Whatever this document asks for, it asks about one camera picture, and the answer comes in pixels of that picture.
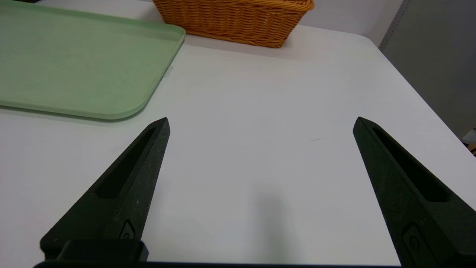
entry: white table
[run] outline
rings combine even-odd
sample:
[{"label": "white table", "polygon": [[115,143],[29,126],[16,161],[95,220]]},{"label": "white table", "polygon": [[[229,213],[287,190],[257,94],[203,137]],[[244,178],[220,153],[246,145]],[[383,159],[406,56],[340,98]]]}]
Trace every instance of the white table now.
[{"label": "white table", "polygon": [[[43,4],[159,20],[141,1]],[[187,36],[171,66],[122,122],[0,110],[2,267],[42,261],[41,237],[165,116],[149,260],[398,265],[352,135],[358,116],[476,207],[474,157],[365,37],[298,26],[270,49]]]}]

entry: orange wicker basket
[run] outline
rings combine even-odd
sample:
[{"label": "orange wicker basket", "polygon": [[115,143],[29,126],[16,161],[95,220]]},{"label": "orange wicker basket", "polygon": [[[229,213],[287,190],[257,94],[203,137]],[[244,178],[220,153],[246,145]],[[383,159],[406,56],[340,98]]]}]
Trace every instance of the orange wicker basket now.
[{"label": "orange wicker basket", "polygon": [[165,23],[187,33],[279,48],[313,0],[154,0]]}]

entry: green tray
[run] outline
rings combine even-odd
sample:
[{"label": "green tray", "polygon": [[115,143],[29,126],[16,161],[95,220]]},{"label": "green tray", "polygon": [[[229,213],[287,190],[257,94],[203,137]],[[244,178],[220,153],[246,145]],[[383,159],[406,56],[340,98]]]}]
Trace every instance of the green tray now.
[{"label": "green tray", "polygon": [[184,37],[174,25],[0,0],[0,105],[131,116],[146,105]]}]

